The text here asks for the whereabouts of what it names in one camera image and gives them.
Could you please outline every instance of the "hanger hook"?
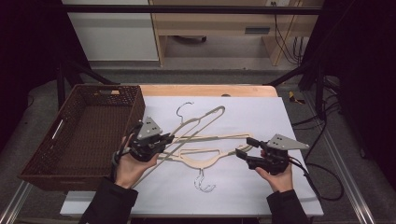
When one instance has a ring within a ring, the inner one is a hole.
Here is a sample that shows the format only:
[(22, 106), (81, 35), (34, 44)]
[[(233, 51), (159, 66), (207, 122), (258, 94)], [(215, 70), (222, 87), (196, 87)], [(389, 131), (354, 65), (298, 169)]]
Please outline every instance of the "hanger hook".
[[(186, 103), (184, 103), (183, 105), (193, 105), (193, 104), (194, 104), (194, 102), (186, 102)], [(179, 110), (183, 105), (179, 106), (178, 109), (177, 109), (177, 111), (176, 111), (176, 114), (177, 114), (179, 117), (181, 117), (181, 123), (183, 123), (183, 116), (181, 116), (181, 115), (178, 114), (178, 110)]]
[(202, 182), (204, 179), (204, 169), (200, 169), (199, 175), (194, 180), (195, 188), (205, 193), (211, 192), (216, 187), (216, 185), (207, 185), (206, 187), (202, 188)]

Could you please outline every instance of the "drawer handle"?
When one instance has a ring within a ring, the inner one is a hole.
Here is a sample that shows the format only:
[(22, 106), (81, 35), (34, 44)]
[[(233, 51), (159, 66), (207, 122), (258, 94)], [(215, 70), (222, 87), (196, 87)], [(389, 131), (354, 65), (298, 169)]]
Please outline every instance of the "drawer handle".
[(269, 26), (248, 26), (245, 28), (245, 35), (268, 35), (269, 33)]

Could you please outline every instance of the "hand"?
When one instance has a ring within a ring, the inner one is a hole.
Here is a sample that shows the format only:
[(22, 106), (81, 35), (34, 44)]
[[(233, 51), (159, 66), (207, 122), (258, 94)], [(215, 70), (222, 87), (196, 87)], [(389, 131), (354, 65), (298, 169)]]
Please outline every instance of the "hand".
[(157, 159), (159, 155), (160, 154), (157, 153), (148, 162), (138, 161), (129, 153), (121, 156), (119, 166), (117, 167), (115, 184), (125, 189), (130, 189), (140, 179), (140, 177), (143, 175), (143, 173), (145, 173), (148, 168), (157, 164)]
[(285, 172), (277, 174), (277, 175), (270, 175), (268, 172), (263, 170), (260, 167), (256, 168), (256, 172), (268, 183), (270, 184), (272, 190), (274, 192), (284, 192), (293, 189), (293, 180), (292, 180), (292, 173), (291, 173), (291, 164), (289, 163), (288, 167), (286, 168)]

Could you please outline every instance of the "wicker basket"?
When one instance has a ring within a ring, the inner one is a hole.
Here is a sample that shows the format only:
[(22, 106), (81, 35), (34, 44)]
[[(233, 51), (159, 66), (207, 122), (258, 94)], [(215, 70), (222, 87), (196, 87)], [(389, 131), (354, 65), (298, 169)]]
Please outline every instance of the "wicker basket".
[(43, 190), (96, 190), (145, 107), (139, 86), (75, 86), (19, 178)]

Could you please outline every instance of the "sleeve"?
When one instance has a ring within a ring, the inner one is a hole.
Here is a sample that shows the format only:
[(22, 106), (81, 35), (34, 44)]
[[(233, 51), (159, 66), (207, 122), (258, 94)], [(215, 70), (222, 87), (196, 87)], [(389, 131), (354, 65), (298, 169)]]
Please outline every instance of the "sleeve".
[(103, 178), (79, 224), (125, 224), (137, 198), (137, 191), (124, 189)]
[(282, 193), (277, 191), (267, 197), (267, 202), (272, 213), (273, 224), (309, 223), (294, 189)]

